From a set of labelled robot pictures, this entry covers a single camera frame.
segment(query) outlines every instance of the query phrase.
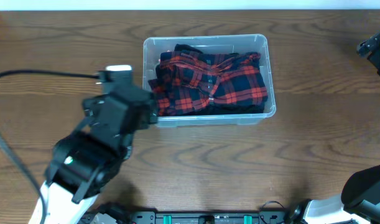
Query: red and black plaid fabric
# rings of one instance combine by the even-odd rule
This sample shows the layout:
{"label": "red and black plaid fabric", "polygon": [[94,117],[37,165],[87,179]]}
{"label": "red and black plaid fabric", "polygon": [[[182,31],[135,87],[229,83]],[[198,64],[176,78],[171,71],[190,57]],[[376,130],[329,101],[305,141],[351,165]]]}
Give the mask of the red and black plaid fabric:
{"label": "red and black plaid fabric", "polygon": [[200,54],[182,50],[160,55],[157,78],[149,80],[159,116],[200,111],[209,105],[264,105],[267,90],[260,54]]}

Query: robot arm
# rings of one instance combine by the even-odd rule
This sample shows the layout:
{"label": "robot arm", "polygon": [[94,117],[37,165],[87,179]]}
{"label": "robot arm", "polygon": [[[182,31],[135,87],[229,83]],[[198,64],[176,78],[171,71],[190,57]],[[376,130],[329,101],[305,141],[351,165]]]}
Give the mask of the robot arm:
{"label": "robot arm", "polygon": [[[132,84],[129,65],[99,72],[103,95],[83,101],[85,119],[53,149],[40,191],[45,223],[78,223],[132,151],[134,132],[157,122],[153,94]],[[90,131],[82,129],[88,125]],[[29,223],[40,223],[38,200]]]}
{"label": "robot arm", "polygon": [[[380,76],[380,32],[357,46],[357,54]],[[380,165],[353,174],[341,195],[298,204],[288,215],[295,223],[380,223]]]}

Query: plastic storage bin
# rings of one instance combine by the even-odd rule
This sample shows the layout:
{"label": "plastic storage bin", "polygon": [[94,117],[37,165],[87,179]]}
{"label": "plastic storage bin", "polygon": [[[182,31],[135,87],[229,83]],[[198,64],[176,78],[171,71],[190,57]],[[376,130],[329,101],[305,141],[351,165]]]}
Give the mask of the plastic storage bin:
{"label": "plastic storage bin", "polygon": [[176,127],[187,125],[207,124],[257,124],[264,118],[269,118],[276,112],[276,100],[272,87],[269,48],[267,39],[261,34],[222,35],[205,37],[150,37],[144,41],[144,68],[142,87],[151,91],[148,80],[155,79],[155,67],[158,65],[160,54],[173,50],[176,44],[188,44],[200,49],[206,54],[230,54],[259,52],[260,73],[266,84],[268,101],[264,113],[258,114],[230,114],[206,116],[166,116],[160,117],[158,127]]}

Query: wooden table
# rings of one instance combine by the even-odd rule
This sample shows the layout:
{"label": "wooden table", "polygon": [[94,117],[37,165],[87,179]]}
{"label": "wooden table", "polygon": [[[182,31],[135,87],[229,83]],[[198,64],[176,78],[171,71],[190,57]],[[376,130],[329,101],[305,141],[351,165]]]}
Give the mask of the wooden table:
{"label": "wooden table", "polygon": [[[339,194],[380,164],[380,78],[356,54],[380,11],[0,12],[0,72],[95,73],[130,64],[155,36],[264,34],[277,113],[257,126],[151,128],[96,204],[158,210],[252,210]],[[0,79],[0,130],[41,183],[53,145],[83,117],[93,80]],[[37,196],[0,152],[0,223],[25,223]]]}

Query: folded clothing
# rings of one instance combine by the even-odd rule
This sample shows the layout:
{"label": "folded clothing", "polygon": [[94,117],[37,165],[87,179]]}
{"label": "folded clothing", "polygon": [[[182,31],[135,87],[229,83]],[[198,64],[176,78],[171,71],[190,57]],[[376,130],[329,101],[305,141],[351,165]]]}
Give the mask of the folded clothing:
{"label": "folded clothing", "polygon": [[162,53],[157,78],[149,80],[159,116],[262,113],[259,53],[203,54],[186,46]]}

